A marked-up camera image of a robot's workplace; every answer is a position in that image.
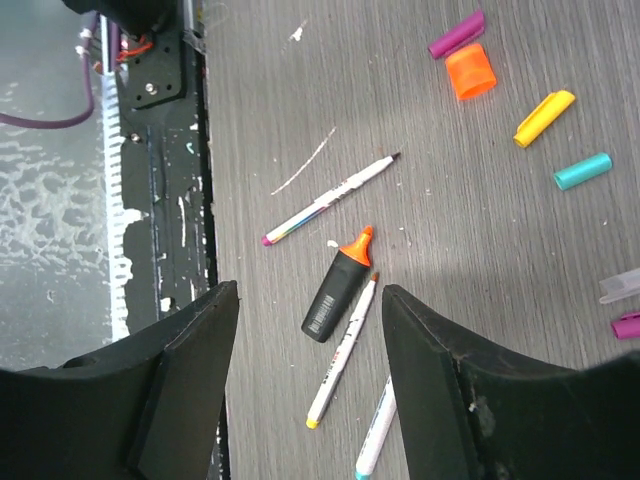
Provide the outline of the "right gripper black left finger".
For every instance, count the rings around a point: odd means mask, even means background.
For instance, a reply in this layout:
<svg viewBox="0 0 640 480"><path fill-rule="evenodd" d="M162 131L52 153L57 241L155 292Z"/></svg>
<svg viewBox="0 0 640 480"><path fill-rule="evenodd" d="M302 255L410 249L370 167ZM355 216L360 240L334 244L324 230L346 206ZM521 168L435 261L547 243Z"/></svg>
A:
<svg viewBox="0 0 640 480"><path fill-rule="evenodd" d="M239 297L226 281L177 313L65 362L66 479L204 479L216 442Z"/></svg>

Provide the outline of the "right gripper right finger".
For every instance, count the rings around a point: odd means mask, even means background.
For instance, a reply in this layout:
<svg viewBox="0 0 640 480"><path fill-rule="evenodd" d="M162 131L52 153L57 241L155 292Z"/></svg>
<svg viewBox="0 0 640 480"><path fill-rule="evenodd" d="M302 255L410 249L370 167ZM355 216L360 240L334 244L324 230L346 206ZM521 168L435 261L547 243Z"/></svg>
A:
<svg viewBox="0 0 640 480"><path fill-rule="evenodd" d="M571 479L587 467L579 372L509 350L398 285L382 321L413 479Z"/></svg>

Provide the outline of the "white pen teal tip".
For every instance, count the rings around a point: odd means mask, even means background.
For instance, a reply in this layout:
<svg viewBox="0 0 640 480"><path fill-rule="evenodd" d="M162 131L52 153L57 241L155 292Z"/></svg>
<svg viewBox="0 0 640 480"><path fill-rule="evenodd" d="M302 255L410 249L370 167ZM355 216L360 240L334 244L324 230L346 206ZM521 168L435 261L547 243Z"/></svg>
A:
<svg viewBox="0 0 640 480"><path fill-rule="evenodd" d="M374 472L396 411L393 382L388 377L356 461L355 479L369 479Z"/></svg>

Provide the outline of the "yellow cap white marker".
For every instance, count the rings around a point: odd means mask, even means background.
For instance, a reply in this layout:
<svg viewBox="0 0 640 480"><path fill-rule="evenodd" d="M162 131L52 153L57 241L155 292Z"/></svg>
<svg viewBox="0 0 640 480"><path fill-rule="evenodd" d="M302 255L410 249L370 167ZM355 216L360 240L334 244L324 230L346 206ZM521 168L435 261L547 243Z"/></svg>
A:
<svg viewBox="0 0 640 480"><path fill-rule="evenodd" d="M325 415L331 399L333 398L334 391L340 381L359 333L365 323L366 316L373 302L378 281L379 273L375 272L362 291L356 307L349 319L346 330L344 331L328 370L326 371L324 379L307 412L305 424L306 427L311 430L315 430L318 427L320 421Z"/></svg>

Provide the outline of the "orange black highlighter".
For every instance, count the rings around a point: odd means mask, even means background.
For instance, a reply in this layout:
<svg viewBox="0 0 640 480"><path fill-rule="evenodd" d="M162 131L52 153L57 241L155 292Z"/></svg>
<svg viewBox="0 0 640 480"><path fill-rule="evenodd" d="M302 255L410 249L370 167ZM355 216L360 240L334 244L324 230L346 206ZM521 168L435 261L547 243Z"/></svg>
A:
<svg viewBox="0 0 640 480"><path fill-rule="evenodd" d="M301 325L314 341L324 343L332 335L369 273L373 233L373 227L366 226L352 244L336 253Z"/></svg>

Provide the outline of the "purple pen cap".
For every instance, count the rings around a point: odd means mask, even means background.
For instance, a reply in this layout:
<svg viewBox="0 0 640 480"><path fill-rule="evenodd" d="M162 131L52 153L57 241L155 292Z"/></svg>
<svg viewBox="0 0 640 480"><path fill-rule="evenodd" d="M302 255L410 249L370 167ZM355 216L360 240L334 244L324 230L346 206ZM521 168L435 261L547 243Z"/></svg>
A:
<svg viewBox="0 0 640 480"><path fill-rule="evenodd" d="M640 338L640 312L631 312L611 323L614 336L619 340Z"/></svg>

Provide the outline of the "grey pen cap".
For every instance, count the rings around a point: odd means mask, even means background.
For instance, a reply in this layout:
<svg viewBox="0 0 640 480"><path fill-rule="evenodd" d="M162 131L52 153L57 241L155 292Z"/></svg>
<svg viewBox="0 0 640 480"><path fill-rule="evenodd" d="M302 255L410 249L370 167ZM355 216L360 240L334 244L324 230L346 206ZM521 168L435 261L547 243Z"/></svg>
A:
<svg viewBox="0 0 640 480"><path fill-rule="evenodd" d="M622 300L640 292L640 269L636 268L620 273L599 282L604 295L599 299L600 304L609 304Z"/></svg>

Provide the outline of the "teal pen cap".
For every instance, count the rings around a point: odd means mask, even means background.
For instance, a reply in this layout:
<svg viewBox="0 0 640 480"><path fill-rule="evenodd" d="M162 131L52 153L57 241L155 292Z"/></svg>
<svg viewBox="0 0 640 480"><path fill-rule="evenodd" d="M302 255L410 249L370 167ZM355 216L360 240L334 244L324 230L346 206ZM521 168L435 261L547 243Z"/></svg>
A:
<svg viewBox="0 0 640 480"><path fill-rule="evenodd" d="M598 153L553 174L556 185L566 191L608 172L613 167L607 153Z"/></svg>

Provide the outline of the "magenta cap white pen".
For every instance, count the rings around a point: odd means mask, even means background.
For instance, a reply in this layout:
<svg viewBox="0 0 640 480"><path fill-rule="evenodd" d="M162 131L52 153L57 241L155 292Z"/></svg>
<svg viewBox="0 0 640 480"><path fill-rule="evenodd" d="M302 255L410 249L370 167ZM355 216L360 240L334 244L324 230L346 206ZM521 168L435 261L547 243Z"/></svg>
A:
<svg viewBox="0 0 640 480"><path fill-rule="evenodd" d="M315 218L320 213L327 210L330 206L339 200L358 190L365 183L375 178L381 172L385 171L390 165L401 157L400 152L388 155L379 159L363 170L351 175L335 188L323 193L315 199L307 207L293 215L291 218L278 225L271 231L262 236L261 242L264 246L271 246L281 241L284 237L291 234L302 225Z"/></svg>

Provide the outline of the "yellow pen cap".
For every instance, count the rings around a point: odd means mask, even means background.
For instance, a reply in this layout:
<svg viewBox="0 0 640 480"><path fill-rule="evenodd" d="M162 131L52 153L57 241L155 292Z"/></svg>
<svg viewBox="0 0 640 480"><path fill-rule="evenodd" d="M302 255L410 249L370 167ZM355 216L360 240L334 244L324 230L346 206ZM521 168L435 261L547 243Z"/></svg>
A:
<svg viewBox="0 0 640 480"><path fill-rule="evenodd" d="M575 95L567 90L549 93L517 127L513 136L516 145L527 148L575 100Z"/></svg>

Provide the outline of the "orange highlighter cap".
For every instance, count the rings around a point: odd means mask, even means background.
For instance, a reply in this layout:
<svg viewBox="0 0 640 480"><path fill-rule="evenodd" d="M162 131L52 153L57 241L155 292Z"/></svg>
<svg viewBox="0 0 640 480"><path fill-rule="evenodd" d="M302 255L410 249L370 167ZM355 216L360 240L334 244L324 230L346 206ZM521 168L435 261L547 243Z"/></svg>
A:
<svg viewBox="0 0 640 480"><path fill-rule="evenodd" d="M483 46L473 43L452 53L445 66L456 98L470 100L497 85L497 78Z"/></svg>

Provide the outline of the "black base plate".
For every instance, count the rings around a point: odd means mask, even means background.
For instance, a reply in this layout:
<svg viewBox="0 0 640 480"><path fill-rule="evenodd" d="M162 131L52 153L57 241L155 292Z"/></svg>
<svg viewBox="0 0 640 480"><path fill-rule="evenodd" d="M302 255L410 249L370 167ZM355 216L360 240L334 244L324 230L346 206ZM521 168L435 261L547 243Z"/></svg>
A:
<svg viewBox="0 0 640 480"><path fill-rule="evenodd" d="M217 282L204 4L177 1L116 74L124 326L136 333Z"/></svg>

